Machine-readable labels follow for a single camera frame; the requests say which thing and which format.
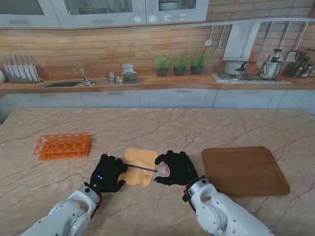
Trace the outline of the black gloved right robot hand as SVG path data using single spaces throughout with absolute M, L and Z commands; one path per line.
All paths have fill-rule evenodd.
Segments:
M 187 185 L 191 181 L 198 179 L 197 171 L 185 152 L 174 153 L 169 150 L 166 154 L 161 154 L 155 159 L 155 164 L 165 163 L 170 171 L 168 177 L 158 176 L 154 182 L 164 185 Z

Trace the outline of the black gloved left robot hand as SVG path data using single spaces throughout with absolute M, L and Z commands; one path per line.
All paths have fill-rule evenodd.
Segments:
M 127 170 L 128 166 L 121 159 L 102 154 L 90 178 L 89 187 L 98 194 L 116 193 L 126 182 L 119 180 L 119 177 Z

